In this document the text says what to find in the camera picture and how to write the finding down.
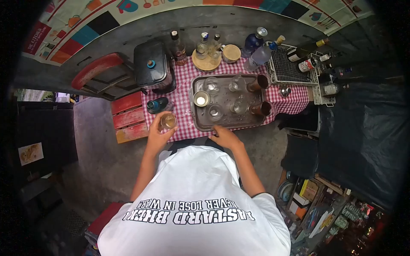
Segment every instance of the table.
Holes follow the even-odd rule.
[[[149,100],[155,100],[159,97],[167,97],[175,103],[173,113],[177,118],[177,125],[179,129],[171,137],[169,141],[184,140],[190,138],[204,137],[213,134],[212,132],[199,131],[194,124],[194,120],[191,117],[190,107],[190,95],[189,90],[191,88],[191,81],[200,75],[217,75],[217,74],[237,74],[242,72],[244,74],[260,74],[266,73],[265,66],[261,66],[255,72],[247,72],[243,69],[243,64],[246,59],[241,58],[236,63],[227,64],[221,62],[219,67],[212,72],[201,72],[197,70],[192,63],[191,57],[188,57],[188,62],[184,66],[174,65],[175,77],[177,81],[177,88],[167,94],[155,94],[152,91],[148,91],[148,95],[142,95],[142,106],[144,107],[145,122],[149,127],[155,118],[155,115],[149,114],[146,109],[146,104]],[[275,116],[278,113],[298,114],[309,103],[308,90],[304,86],[291,86],[292,93],[283,98],[279,95],[278,86],[271,86],[266,90],[266,99],[274,103],[275,112],[267,117],[262,125],[269,124],[275,120]]]

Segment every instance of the concrete floor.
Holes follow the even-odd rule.
[[[128,201],[147,138],[118,144],[110,102],[86,98],[74,106],[78,162],[64,168],[60,193],[69,207],[93,221],[111,203]],[[244,142],[263,185],[275,193],[287,146],[286,131],[275,122],[235,131]]]

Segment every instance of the hand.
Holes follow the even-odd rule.
[[[153,154],[153,156],[156,156],[161,151],[161,149],[165,147],[167,141],[174,135],[176,130],[178,130],[178,126],[175,126],[174,128],[170,129],[164,134],[161,134],[161,132],[158,130],[158,126],[160,126],[159,122],[161,120],[161,117],[164,114],[168,113],[172,112],[164,111],[157,114],[148,131],[148,142],[145,151],[147,153]]]
[[[215,135],[210,135],[208,138],[216,142],[219,146],[232,150],[238,146],[244,145],[243,142],[240,141],[240,139],[229,129],[220,125],[214,125],[212,129],[216,131],[218,137]]]

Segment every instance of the dish rack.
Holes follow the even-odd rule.
[[[266,41],[264,46],[267,46],[269,43],[272,43],[272,41]],[[290,49],[294,48],[296,47],[282,44],[277,50],[272,52],[270,60],[265,63],[271,83],[286,86],[310,86],[312,87],[313,101],[315,105],[326,105],[327,107],[333,107],[336,103],[335,97],[327,98],[321,95],[318,79],[321,74],[320,68],[316,67],[312,71],[306,72],[307,74],[304,74],[298,72],[298,65],[296,62],[290,62],[288,60],[286,53]],[[322,55],[323,54],[316,52],[315,54],[309,54],[308,57],[316,57],[316,59],[319,59]]]

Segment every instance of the brown beer glass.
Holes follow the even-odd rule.
[[[256,105],[251,105],[249,109],[254,115],[270,116],[273,114],[274,106],[272,102],[264,101]]]
[[[267,89],[270,86],[269,79],[266,75],[258,75],[253,82],[246,85],[246,89],[248,92],[253,93],[260,89]]]

